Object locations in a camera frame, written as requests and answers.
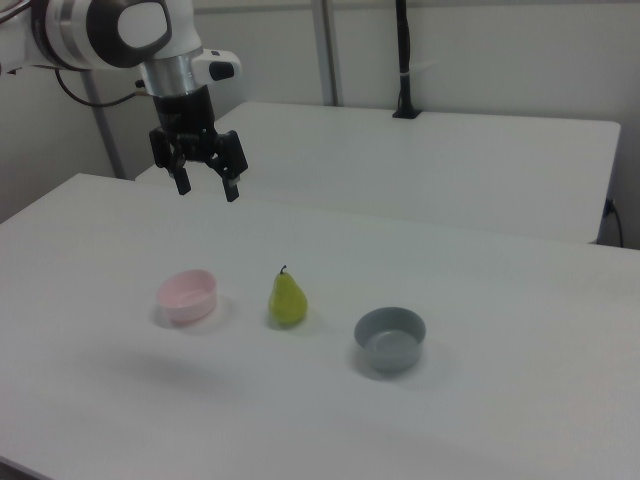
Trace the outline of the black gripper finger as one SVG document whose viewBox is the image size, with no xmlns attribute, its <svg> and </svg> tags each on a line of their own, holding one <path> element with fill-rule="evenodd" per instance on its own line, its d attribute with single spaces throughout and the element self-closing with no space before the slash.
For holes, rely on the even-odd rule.
<svg viewBox="0 0 640 480">
<path fill-rule="evenodd" d="M 239 198 L 238 183 L 248 169 L 247 159 L 236 131 L 218 133 L 206 131 L 203 135 L 204 163 L 214 170 L 222 180 L 228 202 Z"/>
<path fill-rule="evenodd" d="M 186 159 L 182 147 L 173 144 L 161 128 L 150 131 L 149 140 L 156 167 L 168 172 L 180 195 L 189 193 L 191 184 L 185 168 Z"/>
</svg>

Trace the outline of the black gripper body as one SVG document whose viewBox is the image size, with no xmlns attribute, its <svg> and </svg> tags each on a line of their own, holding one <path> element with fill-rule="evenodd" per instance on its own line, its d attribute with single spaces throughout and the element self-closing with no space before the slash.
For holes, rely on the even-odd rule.
<svg viewBox="0 0 640 480">
<path fill-rule="evenodd" d="M 172 149 L 187 161 L 204 162 L 214 155 L 212 140 L 215 115 L 209 89 L 173 97 L 154 97 L 160 126 L 152 131 L 156 162 L 168 162 Z"/>
</svg>

